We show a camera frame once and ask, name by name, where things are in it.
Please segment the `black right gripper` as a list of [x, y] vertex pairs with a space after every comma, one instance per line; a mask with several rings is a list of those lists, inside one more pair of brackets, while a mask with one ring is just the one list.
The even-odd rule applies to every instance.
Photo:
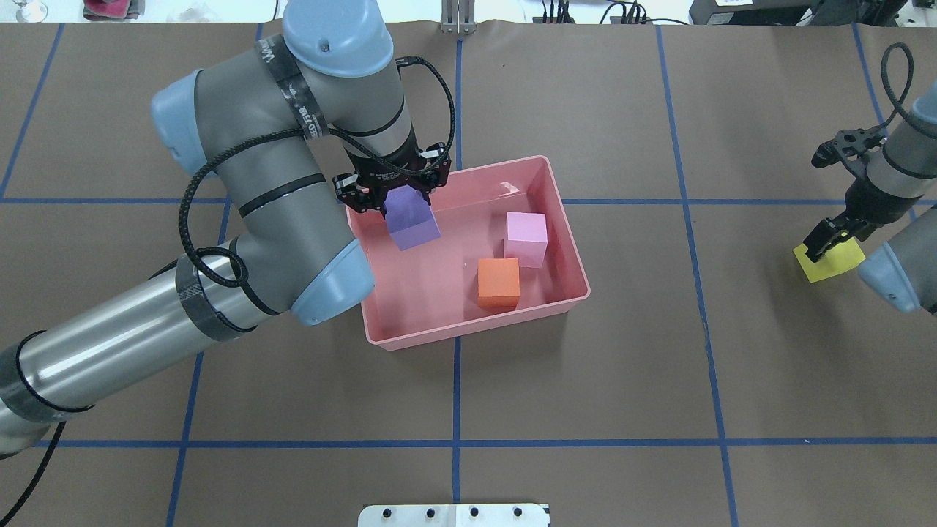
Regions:
[[811, 159], [817, 168], [836, 163], [853, 174], [854, 182], [846, 190], [841, 216], [821, 220], [803, 240], [809, 261], [820, 261], [852, 238], [852, 220], [878, 229], [899, 220], [925, 194], [925, 135], [911, 126], [889, 135], [882, 126], [841, 130]]

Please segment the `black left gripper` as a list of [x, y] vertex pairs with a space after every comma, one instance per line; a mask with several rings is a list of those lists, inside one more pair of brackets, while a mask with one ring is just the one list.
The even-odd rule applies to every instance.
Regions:
[[332, 186], [339, 203], [356, 213], [378, 211], [385, 217], [388, 192], [404, 186], [416, 189], [426, 206], [432, 207], [432, 194], [446, 187], [453, 137], [419, 148], [416, 137], [409, 135], [401, 147], [386, 156], [379, 156], [351, 135], [339, 138], [354, 171], [332, 178]]

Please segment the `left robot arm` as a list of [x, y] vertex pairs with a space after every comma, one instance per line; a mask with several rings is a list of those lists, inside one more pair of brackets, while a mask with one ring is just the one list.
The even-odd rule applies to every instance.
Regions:
[[158, 137], [188, 175], [179, 256], [142, 283], [2, 350], [2, 457], [128, 387], [283, 313], [315, 326], [375, 286], [348, 212], [392, 216], [447, 183], [455, 123], [420, 146], [377, 1], [291, 1], [278, 33], [153, 96]]

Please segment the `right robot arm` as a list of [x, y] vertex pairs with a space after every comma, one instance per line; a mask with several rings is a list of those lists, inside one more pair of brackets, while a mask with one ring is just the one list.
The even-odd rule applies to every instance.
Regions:
[[935, 210], [914, 220], [873, 253], [860, 243], [896, 223], [935, 184], [935, 88], [914, 100], [893, 131], [841, 130], [817, 147], [811, 164], [836, 163], [853, 174], [845, 209], [823, 219], [794, 249], [810, 283], [853, 269], [867, 287], [901, 313], [935, 313]]

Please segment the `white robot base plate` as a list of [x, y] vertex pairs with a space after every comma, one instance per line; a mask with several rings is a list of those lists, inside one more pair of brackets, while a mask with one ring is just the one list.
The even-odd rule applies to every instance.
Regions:
[[547, 504], [373, 504], [358, 526], [551, 526]]

